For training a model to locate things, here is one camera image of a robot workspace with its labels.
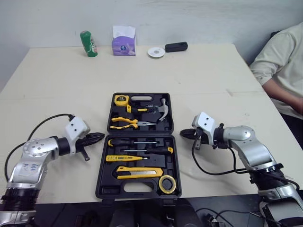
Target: person's arm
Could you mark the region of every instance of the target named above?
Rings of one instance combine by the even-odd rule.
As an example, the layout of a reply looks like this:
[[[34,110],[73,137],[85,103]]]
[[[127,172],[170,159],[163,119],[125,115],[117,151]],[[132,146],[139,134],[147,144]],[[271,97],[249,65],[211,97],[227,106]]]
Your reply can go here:
[[[299,98],[290,94],[288,91],[281,88],[273,79],[268,80],[263,89],[269,97],[280,100],[290,105],[298,113],[303,114],[303,98]]]
[[[292,95],[272,79],[289,62],[294,48],[295,41],[290,34],[277,34],[265,45],[250,69],[269,97],[282,101],[303,114],[303,98]]]

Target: pliers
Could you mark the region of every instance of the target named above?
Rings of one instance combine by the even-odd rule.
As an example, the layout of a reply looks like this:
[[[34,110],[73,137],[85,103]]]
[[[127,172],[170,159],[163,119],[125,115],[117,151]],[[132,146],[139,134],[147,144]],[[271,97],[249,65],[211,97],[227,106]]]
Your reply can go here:
[[[110,126],[111,129],[126,129],[129,127],[134,127],[137,129],[139,126],[148,126],[148,125],[155,125],[156,123],[151,123],[151,122],[139,122],[137,119],[130,120],[128,118],[123,118],[123,117],[116,117],[112,118],[112,122],[127,122],[130,123],[129,125],[126,126]]]

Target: gray robot arm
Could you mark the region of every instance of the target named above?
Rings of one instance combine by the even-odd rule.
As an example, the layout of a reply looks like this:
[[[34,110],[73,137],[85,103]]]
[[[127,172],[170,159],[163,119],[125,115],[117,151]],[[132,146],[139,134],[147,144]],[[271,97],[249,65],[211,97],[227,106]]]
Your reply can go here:
[[[89,126],[74,117],[65,127],[65,137],[34,139],[22,147],[22,156],[15,165],[2,196],[0,227],[31,223],[35,217],[35,204],[47,173],[47,164],[59,156],[81,152],[89,160],[84,146],[100,141],[103,133],[90,133]]]
[[[258,194],[263,200],[261,213],[266,218],[285,224],[296,223],[290,226],[303,224],[301,197],[291,183],[283,181],[282,164],[277,163],[267,147],[257,140],[252,128],[242,125],[224,129],[223,124],[216,127],[215,120],[203,112],[194,118],[192,126],[196,129],[196,136],[200,131],[199,139],[204,135],[207,137],[204,141],[214,149],[233,148],[238,151],[240,160],[250,174],[250,182],[258,187]],[[199,149],[199,144],[200,140],[194,146]]]

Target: yellow utility knife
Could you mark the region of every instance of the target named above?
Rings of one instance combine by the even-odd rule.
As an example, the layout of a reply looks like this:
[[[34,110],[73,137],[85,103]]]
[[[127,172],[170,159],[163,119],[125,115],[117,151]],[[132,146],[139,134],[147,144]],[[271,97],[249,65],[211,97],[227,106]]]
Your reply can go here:
[[[130,155],[106,155],[107,162],[130,162],[130,161],[138,161],[142,159],[148,159],[148,157],[139,157],[139,156],[130,156]]]
[[[117,179],[134,179],[146,177],[160,177],[163,170],[157,167],[125,167],[119,166],[117,171]]]

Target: roll of tape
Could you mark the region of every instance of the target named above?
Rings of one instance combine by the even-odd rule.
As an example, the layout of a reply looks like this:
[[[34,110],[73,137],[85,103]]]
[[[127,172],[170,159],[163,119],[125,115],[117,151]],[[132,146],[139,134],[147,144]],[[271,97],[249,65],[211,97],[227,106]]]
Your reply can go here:
[[[163,187],[163,181],[164,180],[169,180],[171,182],[171,188],[169,190],[166,190],[164,187]],[[177,187],[177,183],[176,183],[176,180],[170,176],[170,175],[163,175],[160,180],[159,180],[159,188],[161,189],[162,192],[164,192],[165,194],[172,194],[175,189]]]
[[[163,57],[163,55],[165,54],[165,50],[160,47],[153,47],[153,48],[150,48],[147,51],[147,53],[149,56],[151,56],[153,58],[160,58],[160,57]]]

